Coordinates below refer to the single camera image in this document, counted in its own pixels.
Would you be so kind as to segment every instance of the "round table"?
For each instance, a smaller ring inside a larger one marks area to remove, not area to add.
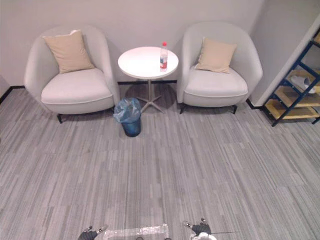
[[[151,81],[170,75],[178,67],[179,59],[177,55],[168,50],[167,69],[166,71],[160,71],[160,49],[160,47],[154,46],[137,47],[124,52],[118,59],[118,65],[123,73],[136,79],[148,81],[148,99],[137,97],[146,102],[141,112],[151,105],[164,113],[154,103],[161,95],[152,99]]]

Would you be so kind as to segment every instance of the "slipper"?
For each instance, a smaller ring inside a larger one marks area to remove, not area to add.
[[[311,84],[310,79],[308,77],[292,76],[290,80],[291,82],[293,82],[295,85],[299,86],[303,90],[306,90]],[[310,94],[314,94],[315,92],[316,90],[314,87],[311,88],[311,90],[309,91]]]

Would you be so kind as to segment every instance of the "table top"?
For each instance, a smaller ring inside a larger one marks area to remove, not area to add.
[[[160,47],[143,46],[124,52],[118,59],[122,72],[136,79],[159,79],[173,73],[178,67],[178,57],[168,50],[166,71],[160,71]]]

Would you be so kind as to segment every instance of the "plastic film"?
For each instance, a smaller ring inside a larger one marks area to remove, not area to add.
[[[118,229],[118,230],[107,230],[104,233],[103,240],[108,240],[114,237],[129,237],[129,236],[141,236],[141,235],[152,235],[152,234],[163,234],[163,239],[169,237],[169,229],[167,224],[161,226],[146,226],[141,228],[132,229]]]

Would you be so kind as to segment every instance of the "metal table base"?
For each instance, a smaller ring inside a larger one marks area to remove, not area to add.
[[[162,113],[165,113],[157,104],[154,103],[155,100],[157,100],[158,98],[160,98],[161,95],[155,97],[154,99],[152,99],[152,91],[151,91],[151,79],[148,79],[148,100],[141,98],[141,97],[136,97],[137,99],[140,99],[144,102],[146,102],[146,104],[143,106],[143,108],[141,109],[141,113],[147,109],[147,107],[149,106],[154,106],[156,109],[158,109],[159,111],[161,111]]]

